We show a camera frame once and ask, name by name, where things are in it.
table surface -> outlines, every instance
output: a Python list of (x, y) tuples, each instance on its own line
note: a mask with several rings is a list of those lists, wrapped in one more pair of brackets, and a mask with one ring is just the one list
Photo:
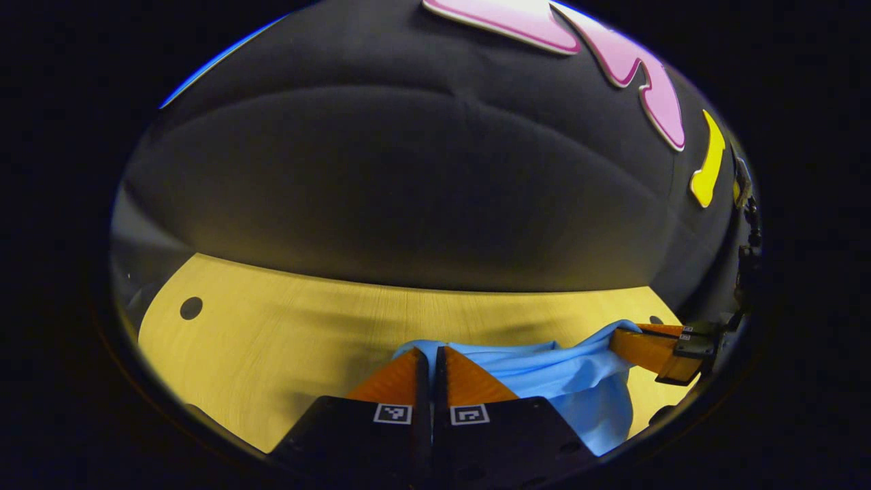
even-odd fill
[[(202, 311), (185, 320), (182, 303)], [(270, 452), (321, 395), (344, 396), (399, 345), (575, 345), (608, 323), (678, 319), (650, 288), (570, 293), (409, 289), (299, 276), (197, 254), (145, 313), (138, 344), (180, 402)], [(633, 367), (630, 436), (689, 387)]]

wooden table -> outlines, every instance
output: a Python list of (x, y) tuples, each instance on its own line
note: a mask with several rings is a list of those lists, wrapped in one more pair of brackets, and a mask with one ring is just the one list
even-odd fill
[[(182, 303), (202, 311), (185, 320)], [(626, 318), (678, 319), (649, 288), (476, 293), (394, 288), (260, 269), (195, 255), (145, 314), (139, 346), (179, 401), (270, 452), (321, 395), (343, 396), (409, 340), (563, 347)], [(635, 367), (630, 435), (688, 388)]]

pink shape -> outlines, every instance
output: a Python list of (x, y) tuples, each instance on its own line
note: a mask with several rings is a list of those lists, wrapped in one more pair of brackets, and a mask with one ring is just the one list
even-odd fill
[(650, 52), (615, 31), (609, 31), (594, 19), (559, 3), (551, 3), (584, 36), (596, 54), (603, 71), (614, 85), (626, 87), (643, 64), (647, 84), (641, 87), (641, 99), (648, 118), (678, 151), (684, 149), (684, 125), (680, 103), (672, 81), (662, 63)]
[(580, 42), (553, 17), (548, 0), (422, 0), (434, 13), (534, 44), (577, 54)]

light blue fabric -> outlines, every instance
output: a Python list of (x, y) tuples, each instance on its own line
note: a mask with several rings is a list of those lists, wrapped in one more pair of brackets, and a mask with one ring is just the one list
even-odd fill
[(403, 344), (394, 358), (414, 347), (420, 349), (429, 360), (432, 384), (438, 348), (448, 345), (518, 397), (547, 398), (587, 447), (601, 456), (626, 440), (632, 424), (626, 387), (632, 364), (608, 350), (611, 333), (618, 328), (641, 331), (635, 323), (620, 320), (569, 349), (556, 342), (505, 347), (415, 340)]

blue cloth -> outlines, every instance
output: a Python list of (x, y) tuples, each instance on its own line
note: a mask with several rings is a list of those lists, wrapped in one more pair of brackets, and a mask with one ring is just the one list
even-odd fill
[(447, 345), (475, 362), (520, 398), (545, 397), (597, 456), (619, 446), (629, 435), (632, 402), (626, 381), (632, 364), (608, 349), (615, 329), (640, 332), (628, 320), (612, 323), (580, 344), (561, 349), (556, 342), (512, 347), (415, 340), (394, 358), (415, 347), (429, 361), (435, 381), (436, 353)]

